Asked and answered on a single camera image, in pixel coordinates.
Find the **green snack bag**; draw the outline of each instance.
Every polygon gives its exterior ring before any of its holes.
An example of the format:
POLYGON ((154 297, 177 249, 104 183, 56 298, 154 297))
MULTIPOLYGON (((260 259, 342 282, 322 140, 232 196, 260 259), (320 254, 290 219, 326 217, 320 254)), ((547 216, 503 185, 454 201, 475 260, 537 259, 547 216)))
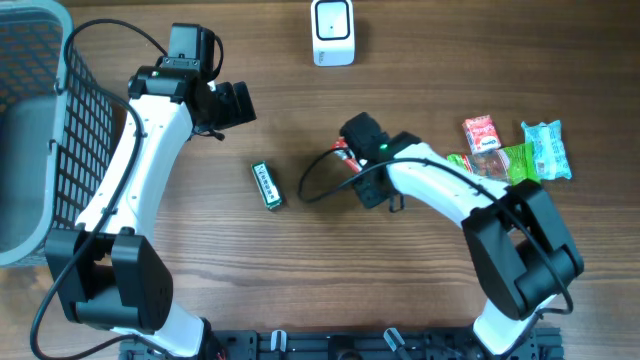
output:
POLYGON ((482 154, 447 156, 468 172, 515 185, 524 179, 540 182, 533 165, 533 144, 525 143, 482 154))

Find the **blue package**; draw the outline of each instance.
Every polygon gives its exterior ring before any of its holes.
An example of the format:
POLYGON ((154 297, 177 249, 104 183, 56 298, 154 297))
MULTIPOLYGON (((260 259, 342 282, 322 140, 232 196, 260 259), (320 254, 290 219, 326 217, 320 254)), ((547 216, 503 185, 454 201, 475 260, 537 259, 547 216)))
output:
POLYGON ((536 126, 528 126, 522 122, 520 126, 524 130, 524 141, 533 143, 533 163, 540 179, 571 179, 567 152, 561 138, 560 120, 536 126))

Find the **red package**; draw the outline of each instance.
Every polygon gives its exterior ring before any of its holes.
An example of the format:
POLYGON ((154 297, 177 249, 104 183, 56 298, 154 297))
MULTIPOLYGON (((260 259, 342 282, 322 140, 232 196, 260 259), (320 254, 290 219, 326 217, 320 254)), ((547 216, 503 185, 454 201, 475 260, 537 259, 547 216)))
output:
POLYGON ((467 119, 462 124, 462 127, 465 135, 467 135, 471 153, 473 154, 499 149, 502 146, 496 127, 493 125, 493 120, 489 115, 467 119))
POLYGON ((338 148, 347 148, 347 151, 339 150, 334 152, 334 154, 338 155, 340 159, 342 159, 347 165, 349 165, 351 170, 353 170, 354 172, 359 173, 360 171, 362 171, 362 166, 358 164, 355 156, 353 155, 353 152, 349 149, 349 145, 347 145, 347 142, 344 141, 344 137, 342 136, 340 136, 338 140, 336 140, 336 142, 331 146, 331 149, 338 148))

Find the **gray plastic bin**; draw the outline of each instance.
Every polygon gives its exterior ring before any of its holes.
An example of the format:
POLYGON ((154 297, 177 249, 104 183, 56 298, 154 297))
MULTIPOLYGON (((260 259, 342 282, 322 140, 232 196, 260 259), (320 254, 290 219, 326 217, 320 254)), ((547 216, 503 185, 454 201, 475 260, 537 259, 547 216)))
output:
POLYGON ((55 1, 0 2, 0 266, 45 264, 49 229, 73 227, 111 160, 110 104, 64 66, 72 29, 55 1))

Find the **wooden table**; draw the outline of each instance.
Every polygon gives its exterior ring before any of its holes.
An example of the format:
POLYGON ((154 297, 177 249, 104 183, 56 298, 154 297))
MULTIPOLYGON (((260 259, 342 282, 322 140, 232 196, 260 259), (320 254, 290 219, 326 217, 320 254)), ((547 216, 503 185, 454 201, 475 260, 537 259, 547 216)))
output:
MULTIPOLYGON (((559 326, 569 359, 640 357, 640 27, 636 5, 599 0, 356 2, 353 66, 318 68, 309 4, 84 7, 134 23, 167 44, 171 23, 200 23, 224 41, 222 81, 246 81, 258 120, 197 138, 178 157, 156 225, 175 299, 215 329, 297 330, 466 325, 480 313, 462 233, 408 201, 389 214, 351 192, 304 205, 298 179, 367 111, 390 134, 421 136, 441 154, 468 152, 464 119, 491 114, 506 145, 520 123, 562 119, 574 178, 545 182, 586 262, 559 326), (250 164, 266 160, 288 198, 265 210, 250 164)), ((155 49, 125 29, 78 39, 100 83, 124 95, 155 49)), ((328 161, 309 183, 349 174, 328 161)), ((51 283, 45 268, 0 271, 0 353, 31 358, 28 331, 51 283)), ((49 354, 112 336, 71 325, 56 300, 41 344, 49 354)), ((113 359, 115 349, 100 353, 113 359)))

